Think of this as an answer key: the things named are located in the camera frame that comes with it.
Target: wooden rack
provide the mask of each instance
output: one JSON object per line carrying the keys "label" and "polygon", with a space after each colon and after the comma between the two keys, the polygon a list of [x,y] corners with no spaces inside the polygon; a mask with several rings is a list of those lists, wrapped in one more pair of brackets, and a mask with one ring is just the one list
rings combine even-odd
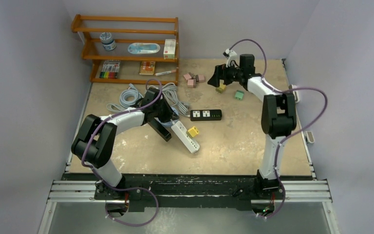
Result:
{"label": "wooden rack", "polygon": [[[150,30],[150,29],[121,29],[121,28],[94,28],[86,27],[84,21],[126,21],[126,22],[156,22],[156,23],[173,23],[174,30]],[[178,84],[179,77],[179,54],[180,45],[178,37],[178,18],[143,18],[143,17],[111,17],[111,16],[82,16],[76,15],[74,21],[71,25],[71,30],[74,33],[82,32],[85,38],[85,45],[82,49],[81,57],[83,59],[91,59],[93,61],[93,70],[91,72],[90,81],[91,82],[108,82],[108,83],[133,83],[133,84],[144,84],[147,79],[151,76],[146,76],[145,79],[102,79],[97,78],[97,73],[99,73],[99,68],[102,67],[102,62],[108,59],[121,60],[121,61],[155,61],[157,63],[175,63],[176,73],[175,80],[161,80],[162,84],[167,84],[170,82]],[[91,32],[102,33],[133,33],[133,34],[164,34],[164,35],[174,35],[176,39],[176,51],[174,59],[164,59],[163,55],[161,57],[142,57],[142,56],[116,56],[116,55],[100,55],[97,50],[97,43],[101,44],[99,38],[91,38]],[[120,43],[157,43],[163,45],[165,40],[146,40],[146,39],[115,39],[116,46],[119,47]]]}

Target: black power strip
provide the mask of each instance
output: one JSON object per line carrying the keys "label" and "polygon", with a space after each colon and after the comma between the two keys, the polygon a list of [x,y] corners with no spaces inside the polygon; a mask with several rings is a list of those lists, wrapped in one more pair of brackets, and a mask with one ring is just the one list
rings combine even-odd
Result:
{"label": "black power strip", "polygon": [[222,120],[221,110],[191,110],[191,121],[217,121]]}

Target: wooden shelf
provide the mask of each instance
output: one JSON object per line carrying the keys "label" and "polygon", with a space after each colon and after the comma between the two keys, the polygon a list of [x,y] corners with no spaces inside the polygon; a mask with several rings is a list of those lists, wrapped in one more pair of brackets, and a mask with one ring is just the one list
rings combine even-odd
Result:
{"label": "wooden shelf", "polygon": [[[153,23],[173,23],[174,29],[173,30],[154,30],[151,25],[149,25],[148,29],[128,29],[128,28],[112,28],[112,27],[87,27],[84,21],[124,21],[124,22],[153,22]],[[131,76],[138,76],[138,73],[128,75],[126,78],[123,78],[125,75],[120,75],[121,78],[118,79],[102,79],[98,78],[97,73],[99,67],[102,66],[104,60],[121,60],[121,69],[124,68],[126,64],[124,61],[155,61],[157,62],[156,66],[160,63],[167,64],[169,66],[171,63],[175,63],[176,74],[175,80],[163,80],[161,81],[163,84],[174,82],[176,85],[178,84],[178,77],[179,77],[179,55],[180,55],[180,43],[179,43],[179,36],[178,36],[178,18],[144,18],[144,17],[114,17],[114,16],[82,16],[76,15],[72,25],[71,30],[76,32],[82,32],[85,38],[84,48],[82,49],[81,57],[83,59],[91,59],[93,61],[93,71],[91,72],[90,80],[91,82],[110,82],[110,83],[134,83],[134,84],[144,84],[147,79],[150,78],[159,78],[160,80],[162,77],[158,76],[142,76],[142,77],[135,77],[131,78]],[[92,38],[90,33],[102,33],[102,32],[110,32],[110,33],[132,33],[132,34],[163,34],[163,35],[174,35],[176,39],[176,50],[174,59],[164,59],[163,52],[164,46],[161,46],[160,51],[156,54],[145,54],[142,56],[133,55],[127,51],[127,48],[130,44],[135,42],[140,43],[157,43],[160,45],[164,45],[165,40],[149,40],[149,39],[115,39],[116,48],[112,51],[106,51],[102,47],[101,40],[99,38]]]}

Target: gray floor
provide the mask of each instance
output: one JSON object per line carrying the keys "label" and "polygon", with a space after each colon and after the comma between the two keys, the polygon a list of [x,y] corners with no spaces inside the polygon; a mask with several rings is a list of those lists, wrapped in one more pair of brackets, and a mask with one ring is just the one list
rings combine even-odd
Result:
{"label": "gray floor", "polygon": [[[147,221],[154,213],[128,213],[128,222]],[[105,219],[103,203],[58,203],[51,234],[329,234],[321,203],[286,203],[279,214],[264,221],[252,212],[235,209],[161,208],[156,219],[139,228]]]}

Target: pink block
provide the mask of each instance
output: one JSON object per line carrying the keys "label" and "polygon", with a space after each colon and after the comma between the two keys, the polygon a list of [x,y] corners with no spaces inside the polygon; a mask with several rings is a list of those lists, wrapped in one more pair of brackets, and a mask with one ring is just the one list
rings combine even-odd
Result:
{"label": "pink block", "polygon": [[191,77],[190,73],[187,73],[183,76],[184,76],[184,79],[186,79],[186,80],[193,79],[193,77]]}
{"label": "pink block", "polygon": [[204,75],[199,75],[199,80],[198,80],[198,82],[199,83],[203,83],[203,82],[205,82],[206,81],[206,78],[204,78]]}
{"label": "pink block", "polygon": [[196,87],[196,80],[195,79],[187,80],[187,87],[188,88],[195,88]]}

